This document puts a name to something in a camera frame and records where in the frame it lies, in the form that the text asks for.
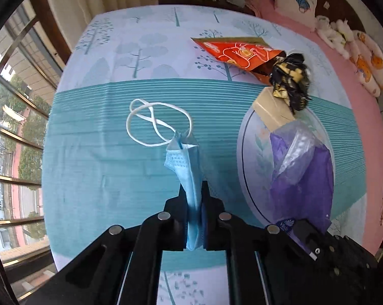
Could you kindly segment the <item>blue surgical face mask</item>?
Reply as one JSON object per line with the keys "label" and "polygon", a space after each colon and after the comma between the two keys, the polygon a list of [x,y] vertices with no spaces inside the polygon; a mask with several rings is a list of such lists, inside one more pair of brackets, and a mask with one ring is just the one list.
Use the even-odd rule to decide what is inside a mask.
{"label": "blue surgical face mask", "polygon": [[[181,133],[170,124],[156,117],[155,106],[170,108],[186,116],[189,128]],[[145,143],[131,133],[131,120],[138,117],[152,124],[159,143]],[[202,246],[202,181],[200,147],[193,137],[193,119],[188,111],[176,105],[163,102],[148,102],[135,98],[129,103],[129,115],[126,119],[128,136],[144,147],[166,147],[164,166],[174,172],[185,191],[187,200],[187,238],[186,248],[194,251]]]}

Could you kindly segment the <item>purple plastic bag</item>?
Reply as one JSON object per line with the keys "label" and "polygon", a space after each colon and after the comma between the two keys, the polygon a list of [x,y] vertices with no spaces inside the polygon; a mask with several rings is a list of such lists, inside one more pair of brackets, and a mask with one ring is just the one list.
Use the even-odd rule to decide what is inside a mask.
{"label": "purple plastic bag", "polygon": [[269,189],[273,222],[292,234],[298,220],[324,233],[331,225],[334,175],[329,149],[301,121],[270,134],[274,170]]}

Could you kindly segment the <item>red orange snack bag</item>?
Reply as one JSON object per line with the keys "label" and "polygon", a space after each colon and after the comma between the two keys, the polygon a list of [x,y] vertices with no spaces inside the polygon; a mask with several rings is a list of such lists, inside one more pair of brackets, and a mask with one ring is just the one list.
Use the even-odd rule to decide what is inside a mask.
{"label": "red orange snack bag", "polygon": [[214,65],[223,67],[228,80],[232,79],[230,70],[237,68],[237,75],[252,74],[260,82],[269,85],[269,78],[273,66],[284,57],[286,52],[272,48],[261,37],[211,37],[192,38],[196,48],[207,53],[209,61]]}

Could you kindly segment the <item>beige small box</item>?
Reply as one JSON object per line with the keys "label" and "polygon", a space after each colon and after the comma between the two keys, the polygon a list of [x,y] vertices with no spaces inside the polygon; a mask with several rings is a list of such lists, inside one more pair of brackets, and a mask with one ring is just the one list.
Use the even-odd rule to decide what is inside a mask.
{"label": "beige small box", "polygon": [[260,92],[252,108],[270,132],[296,120],[284,100],[273,95],[272,87]]}

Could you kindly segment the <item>black gold crumpled wrapper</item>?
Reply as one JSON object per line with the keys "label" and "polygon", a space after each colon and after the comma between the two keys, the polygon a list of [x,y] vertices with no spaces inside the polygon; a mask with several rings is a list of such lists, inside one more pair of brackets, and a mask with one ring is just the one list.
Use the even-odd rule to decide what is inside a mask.
{"label": "black gold crumpled wrapper", "polygon": [[288,105],[292,114],[304,110],[309,96],[310,72],[304,63],[304,55],[294,52],[286,56],[277,56],[269,76],[273,86],[273,95]]}

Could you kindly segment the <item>tree-print blue tablecloth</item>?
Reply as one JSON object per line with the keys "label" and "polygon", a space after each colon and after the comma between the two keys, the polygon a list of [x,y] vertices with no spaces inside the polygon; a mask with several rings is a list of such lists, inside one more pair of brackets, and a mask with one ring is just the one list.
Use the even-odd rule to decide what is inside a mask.
{"label": "tree-print blue tablecloth", "polygon": [[366,214],[362,138],[347,81],[312,41],[246,14],[145,6],[95,16],[54,96],[42,161],[44,223],[57,269],[111,225],[129,228],[178,194],[164,166],[165,139],[192,134],[210,194],[245,222],[264,226],[273,171],[269,130],[253,111],[253,75],[218,62],[195,38],[258,37],[303,53],[309,107],[297,117],[328,147],[334,193],[330,233],[361,242]]}

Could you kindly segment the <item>pink bed sheet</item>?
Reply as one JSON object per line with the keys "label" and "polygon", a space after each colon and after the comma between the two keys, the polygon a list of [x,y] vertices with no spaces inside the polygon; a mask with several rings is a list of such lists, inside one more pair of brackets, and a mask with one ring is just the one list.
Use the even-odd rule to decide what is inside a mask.
{"label": "pink bed sheet", "polygon": [[366,159],[366,217],[362,244],[376,253],[383,240],[383,120],[377,101],[361,86],[354,75],[355,66],[344,60],[305,25],[282,16],[273,0],[248,0],[255,15],[306,37],[319,46],[340,79],[358,124]]}

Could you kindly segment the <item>bear print rolled quilt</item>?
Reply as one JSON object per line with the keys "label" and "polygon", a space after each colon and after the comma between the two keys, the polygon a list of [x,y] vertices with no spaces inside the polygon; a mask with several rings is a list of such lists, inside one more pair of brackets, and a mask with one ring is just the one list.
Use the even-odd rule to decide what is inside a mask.
{"label": "bear print rolled quilt", "polygon": [[378,98],[383,90],[383,52],[367,33],[353,30],[353,41],[348,41],[350,60],[357,69],[360,83]]}

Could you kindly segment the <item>white plush toy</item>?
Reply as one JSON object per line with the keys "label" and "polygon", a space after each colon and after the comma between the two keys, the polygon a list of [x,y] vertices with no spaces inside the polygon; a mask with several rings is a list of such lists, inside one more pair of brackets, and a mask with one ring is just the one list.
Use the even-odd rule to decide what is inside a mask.
{"label": "white plush toy", "polygon": [[316,32],[319,38],[331,49],[336,50],[344,59],[350,59],[350,53],[346,49],[346,44],[354,40],[353,31],[348,26],[348,21],[338,19],[330,22],[326,16],[316,17]]}

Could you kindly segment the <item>metal window grille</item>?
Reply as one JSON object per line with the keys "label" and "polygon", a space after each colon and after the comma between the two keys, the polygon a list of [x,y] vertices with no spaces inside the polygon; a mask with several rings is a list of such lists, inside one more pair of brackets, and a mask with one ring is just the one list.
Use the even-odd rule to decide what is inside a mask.
{"label": "metal window grille", "polygon": [[65,64],[32,0],[0,29],[0,284],[21,302],[56,273],[44,225],[44,137]]}

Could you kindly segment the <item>pink embroidered cushion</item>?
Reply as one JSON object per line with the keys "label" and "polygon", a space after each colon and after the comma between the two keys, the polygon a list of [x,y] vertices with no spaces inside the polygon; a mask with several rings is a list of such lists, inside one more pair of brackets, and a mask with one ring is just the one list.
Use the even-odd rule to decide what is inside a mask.
{"label": "pink embroidered cushion", "polygon": [[275,11],[302,25],[311,32],[315,30],[317,0],[274,0]]}

